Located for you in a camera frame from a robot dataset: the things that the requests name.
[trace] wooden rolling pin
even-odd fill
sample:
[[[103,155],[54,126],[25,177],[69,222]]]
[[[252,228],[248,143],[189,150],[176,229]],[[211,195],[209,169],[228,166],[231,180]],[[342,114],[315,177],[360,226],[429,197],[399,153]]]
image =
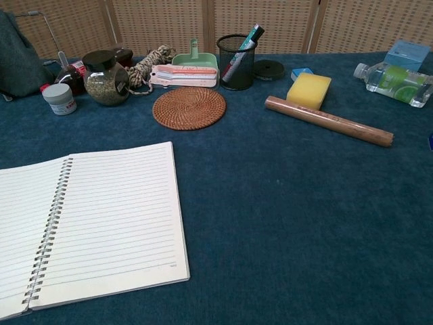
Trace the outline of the wooden rolling pin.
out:
[[[343,133],[357,139],[371,142],[382,147],[389,147],[392,144],[394,134],[356,123],[345,118],[331,115],[320,110],[310,110],[294,103],[287,102],[277,97],[269,96],[265,101],[269,110],[274,110],[300,120],[325,127],[326,129]]]

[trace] round coaster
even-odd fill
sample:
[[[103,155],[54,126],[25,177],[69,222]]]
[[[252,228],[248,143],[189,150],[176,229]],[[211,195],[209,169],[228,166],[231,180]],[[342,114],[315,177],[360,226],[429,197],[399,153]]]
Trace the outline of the round coaster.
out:
[[[209,88],[182,87],[160,96],[152,109],[158,123],[174,130],[197,130],[225,113],[224,97]]]
[[[258,79],[273,81],[284,76],[284,66],[276,61],[260,60],[254,63],[253,72]]]

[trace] metal spiral binding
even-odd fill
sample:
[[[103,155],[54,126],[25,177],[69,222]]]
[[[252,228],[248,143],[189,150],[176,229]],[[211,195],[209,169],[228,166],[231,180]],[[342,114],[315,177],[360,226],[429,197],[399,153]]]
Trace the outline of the metal spiral binding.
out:
[[[62,164],[57,186],[55,187],[53,202],[48,213],[47,224],[45,225],[44,234],[42,236],[41,245],[38,247],[36,252],[35,263],[33,264],[33,270],[29,278],[30,284],[27,286],[28,291],[24,293],[23,304],[29,304],[31,300],[37,300],[39,298],[38,292],[41,291],[39,287],[43,283],[45,277],[45,270],[47,269],[50,252],[53,246],[53,240],[55,231],[57,230],[60,219],[60,213],[62,213],[62,205],[64,201],[64,195],[68,186],[68,180],[70,170],[72,167],[72,159],[68,158]]]

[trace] black pencil holder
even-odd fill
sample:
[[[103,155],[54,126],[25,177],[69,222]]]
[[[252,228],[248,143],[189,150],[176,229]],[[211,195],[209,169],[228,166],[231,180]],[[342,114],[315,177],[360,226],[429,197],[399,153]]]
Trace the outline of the black pencil holder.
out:
[[[226,89],[247,89],[254,81],[254,50],[257,43],[239,49],[246,37],[247,35],[232,34],[223,36],[216,42],[219,48],[220,85]]]

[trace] notebook page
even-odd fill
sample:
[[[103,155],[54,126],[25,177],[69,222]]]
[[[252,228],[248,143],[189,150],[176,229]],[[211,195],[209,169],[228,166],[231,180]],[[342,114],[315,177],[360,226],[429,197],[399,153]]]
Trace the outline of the notebook page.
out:
[[[0,319],[21,313],[63,158],[0,170]]]
[[[32,307],[187,280],[171,143],[70,157],[55,244]]]

